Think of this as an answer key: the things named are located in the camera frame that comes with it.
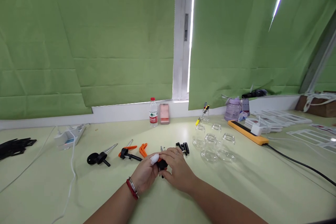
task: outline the white window frame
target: white window frame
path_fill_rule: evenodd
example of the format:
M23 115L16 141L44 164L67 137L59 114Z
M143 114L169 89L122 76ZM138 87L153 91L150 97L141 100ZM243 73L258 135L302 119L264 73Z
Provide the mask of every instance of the white window frame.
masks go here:
M174 24L174 68L173 68L173 100L189 100L189 45L192 0L175 0ZM187 41L185 35L185 16L188 14Z

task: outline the window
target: window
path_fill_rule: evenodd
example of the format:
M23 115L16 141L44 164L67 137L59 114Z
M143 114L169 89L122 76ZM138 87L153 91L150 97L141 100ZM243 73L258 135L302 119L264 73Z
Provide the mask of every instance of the window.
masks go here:
M175 0L173 100L189 99L194 0Z

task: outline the purple water bottle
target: purple water bottle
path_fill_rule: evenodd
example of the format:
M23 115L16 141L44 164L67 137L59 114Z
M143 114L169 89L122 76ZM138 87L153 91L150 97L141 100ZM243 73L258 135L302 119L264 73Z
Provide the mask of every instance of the purple water bottle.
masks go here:
M234 99L228 99L226 102L226 112L224 119L226 121L238 121L239 113L241 112L242 108L240 105L239 97Z

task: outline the orange power strip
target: orange power strip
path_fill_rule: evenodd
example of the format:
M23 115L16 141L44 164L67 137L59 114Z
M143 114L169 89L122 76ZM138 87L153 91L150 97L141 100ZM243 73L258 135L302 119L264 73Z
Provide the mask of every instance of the orange power strip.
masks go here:
M244 136L248 137L251 139L253 142L259 145L264 145L268 144L269 141L267 138L262 137L262 136L257 136L251 133L251 130L249 128L246 128L244 125L241 125L240 123L236 121L228 121L228 125L230 125L232 128L235 130L238 130L240 133L242 133Z

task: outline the silver bangle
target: silver bangle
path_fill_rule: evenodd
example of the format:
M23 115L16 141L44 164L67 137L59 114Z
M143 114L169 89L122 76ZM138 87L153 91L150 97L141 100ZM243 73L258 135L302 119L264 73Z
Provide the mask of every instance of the silver bangle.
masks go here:
M133 191L135 192L136 196L139 198L138 191L135 189L135 186L133 184L131 177L128 177L128 179L129 179L129 183L131 184Z

